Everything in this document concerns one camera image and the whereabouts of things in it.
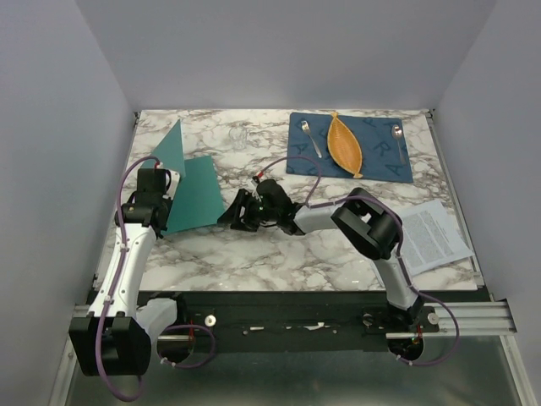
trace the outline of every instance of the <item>white marble surface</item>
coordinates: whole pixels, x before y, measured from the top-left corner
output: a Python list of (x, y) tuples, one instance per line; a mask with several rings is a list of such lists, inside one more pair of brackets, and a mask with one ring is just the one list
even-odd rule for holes
[[(286, 155), (291, 112), (143, 111), (129, 163), (149, 155), (180, 119), (185, 156), (213, 157), (227, 207), (248, 178), (265, 164)], [(346, 195), (353, 187), (360, 185), (394, 210), (440, 199), (456, 218), (429, 126), (422, 112), (340, 110), (339, 113), (401, 118), (414, 183), (323, 178), (315, 191), (313, 203)], [(243, 127), (249, 131), (247, 145), (240, 151), (235, 151), (229, 137), (232, 127)], [(314, 178), (286, 174), (285, 169), (286, 163), (281, 162), (268, 175), (275, 178), (293, 200), (303, 200)], [(124, 199), (134, 185), (133, 175), (124, 187)], [(101, 258), (101, 275), (110, 260), (112, 245), (111, 232)], [(415, 277), (415, 283), (421, 289), (476, 288), (470, 260), (425, 272)], [(141, 283), (141, 290), (377, 289), (382, 287), (371, 270), (369, 260), (364, 259), (338, 230), (292, 237), (275, 228), (261, 229), (253, 234), (219, 226), (186, 231), (158, 241), (150, 253)]]

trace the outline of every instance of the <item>teal folder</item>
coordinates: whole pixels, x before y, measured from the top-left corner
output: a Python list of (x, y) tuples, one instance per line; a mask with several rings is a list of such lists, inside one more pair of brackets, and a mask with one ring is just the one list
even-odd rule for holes
[[(166, 169), (179, 172), (181, 176), (167, 220), (167, 231), (163, 235), (216, 224), (225, 209), (212, 157), (201, 156), (184, 161), (180, 120), (152, 155), (160, 159)], [(154, 162), (148, 161), (143, 167), (153, 165)]]

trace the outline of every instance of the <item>wire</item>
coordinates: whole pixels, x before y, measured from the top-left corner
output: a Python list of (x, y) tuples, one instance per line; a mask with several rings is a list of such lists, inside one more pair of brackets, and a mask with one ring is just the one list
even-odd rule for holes
[(257, 177), (261, 178), (263, 176), (263, 173), (267, 172), (267, 170), (270, 167), (274, 167), (277, 163), (282, 162), (282, 161), (286, 161), (286, 159), (303, 159), (305, 161), (312, 162), (314, 164), (315, 168), (318, 170), (318, 178), (315, 180), (314, 186), (312, 186), (312, 189), (310, 189), (310, 191), (308, 192), (308, 194), (306, 196), (306, 199), (304, 200), (304, 204), (309, 207), (309, 200), (312, 197), (312, 195), (314, 194), (315, 189), (318, 187), (318, 184), (320, 184), (320, 180), (321, 180), (321, 167), (320, 167), (319, 163), (314, 161), (313, 159), (308, 158), (307, 156), (300, 156), (300, 155), (285, 156), (283, 158), (276, 159), (274, 162), (271, 162), (269, 165), (267, 165), (266, 167), (261, 169), (261, 171), (257, 174)]
[(395, 214), (395, 212), (391, 210), (389, 207), (387, 207), (386, 205), (384, 205), (383, 203), (381, 203), (379, 200), (371, 196), (346, 196), (335, 201), (312, 205), (311, 208), (317, 209), (320, 207), (334, 206), (348, 200), (361, 200), (364, 202), (377, 205), (378, 207), (381, 207), (385, 211), (386, 214), (389, 215), (389, 217), (393, 220), (393, 222), (395, 222), (397, 230), (398, 230), (398, 246), (396, 247), (396, 258), (398, 259), (398, 264), (400, 265), (402, 275), (404, 276), (404, 279), (406, 279), (407, 286), (412, 290), (412, 292), (421, 296), (422, 298), (425, 298), (428, 301), (435, 302), (441, 305), (441, 307), (443, 307), (445, 311), (449, 313), (449, 316), (451, 317), (451, 319), (453, 320), (453, 324), (455, 325), (455, 329), (456, 329), (455, 341), (447, 354), (439, 357), (438, 359), (434, 359), (432, 361), (426, 361), (426, 362), (409, 361), (404, 358), (398, 358), (398, 359), (402, 363), (410, 365), (410, 366), (433, 366), (433, 365), (441, 364), (442, 362), (448, 360), (449, 357), (451, 357), (456, 352), (456, 350), (458, 349), (458, 344), (460, 343), (460, 328), (458, 326), (458, 320), (456, 319), (454, 313), (449, 308), (449, 306), (447, 306), (447, 304), (445, 304), (443, 301), (433, 296), (430, 296), (429, 294), (420, 292), (417, 288), (415, 288), (415, 286), (413, 286), (412, 279), (410, 278), (409, 273), (407, 272), (406, 264), (404, 263), (404, 260), (402, 259), (402, 245), (404, 244), (404, 232), (402, 230), (402, 223), (400, 222), (400, 219)]
[(166, 169), (166, 175), (167, 175), (167, 185), (166, 185), (166, 192), (167, 192), (169, 188), (171, 187), (171, 182), (172, 182), (171, 171), (169, 169)]
[(178, 368), (180, 370), (192, 370), (194, 368), (199, 368), (205, 365), (216, 356), (216, 338), (214, 337), (214, 334), (212, 334), (212, 331), (205, 326), (197, 326), (195, 324), (182, 324), (179, 326), (170, 326), (166, 328), (164, 332), (174, 332), (176, 330), (186, 330), (186, 329), (189, 329), (189, 330), (198, 329), (207, 333), (207, 335), (210, 337), (209, 354), (206, 356), (205, 359), (203, 359), (200, 362), (196, 362), (195, 364), (190, 364), (190, 365), (183, 365), (183, 364), (177, 364), (175, 362), (171, 362), (169, 359), (167, 359), (166, 357), (163, 357), (160, 353), (158, 353), (158, 357), (160, 357), (160, 362), (162, 364), (167, 364), (167, 365), (172, 366), (173, 368)]
[(112, 296), (114, 295), (115, 288), (118, 285), (118, 279), (120, 278), (120, 274), (122, 273), (122, 268), (126, 260), (126, 252), (128, 251), (128, 248), (126, 247), (126, 243), (128, 242), (127, 236), (126, 236), (126, 225), (124, 224), (124, 219), (122, 215), (122, 188), (124, 186), (124, 183), (126, 182), (126, 178), (135, 169), (135, 167), (137, 167), (140, 163), (144, 161), (149, 161), (149, 160), (155, 160), (156, 163), (160, 163), (160, 160), (156, 158), (155, 156), (146, 156), (144, 158), (140, 158), (137, 161), (135, 161), (126, 170), (126, 172), (124, 173), (120, 181), (120, 189), (117, 192), (117, 219), (118, 219), (118, 227), (120, 228), (120, 235), (121, 235), (121, 240), (122, 240), (122, 244), (120, 246), (121, 247), (120, 257), (118, 258), (117, 270), (115, 271), (114, 276), (112, 278), (111, 286), (109, 287), (109, 290), (107, 291), (106, 299), (103, 301), (103, 310), (101, 311), (100, 320), (98, 321), (98, 329), (96, 332), (95, 351), (96, 351), (96, 366), (98, 369), (98, 374), (100, 375), (100, 378), (106, 384), (109, 391), (114, 395), (114, 397), (117, 398), (118, 400), (122, 400), (123, 402), (133, 402), (134, 400), (137, 400), (141, 396), (141, 393), (143, 392), (143, 381), (140, 376), (137, 377), (137, 380), (139, 382), (139, 388), (134, 395), (126, 395), (120, 392), (112, 384), (111, 380), (109, 379), (109, 376), (107, 376), (105, 367), (103, 366), (103, 358), (101, 357), (101, 336), (103, 335), (105, 319), (107, 318), (107, 312), (109, 311), (109, 307), (113, 300)]

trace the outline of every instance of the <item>white wall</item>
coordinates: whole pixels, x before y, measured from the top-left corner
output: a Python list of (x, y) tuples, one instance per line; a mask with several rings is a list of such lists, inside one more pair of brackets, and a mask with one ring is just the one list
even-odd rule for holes
[(73, 0), (3, 2), (0, 38), (0, 404), (44, 405), (134, 115)]
[(77, 0), (128, 100), (433, 107), (494, 0)]
[(499, 0), (436, 110), (487, 286), (541, 400), (541, 3)]

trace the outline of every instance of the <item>silver spoon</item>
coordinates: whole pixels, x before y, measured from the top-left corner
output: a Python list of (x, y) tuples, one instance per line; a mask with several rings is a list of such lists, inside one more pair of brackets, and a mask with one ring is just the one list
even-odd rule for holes
[(322, 155), (321, 155), (320, 148), (318, 147), (318, 145), (315, 143), (314, 139), (312, 138), (308, 121), (305, 121), (305, 120), (301, 121), (301, 127), (303, 128), (303, 132), (312, 140), (312, 144), (314, 144), (315, 153), (318, 154), (319, 158), (321, 158)]
[(404, 157), (402, 153), (402, 148), (400, 147), (400, 138), (404, 136), (404, 132), (398, 125), (393, 125), (391, 129), (392, 138), (396, 140), (396, 144), (398, 145), (398, 152), (400, 153), (400, 162), (402, 162), (402, 165), (406, 163), (406, 158)]

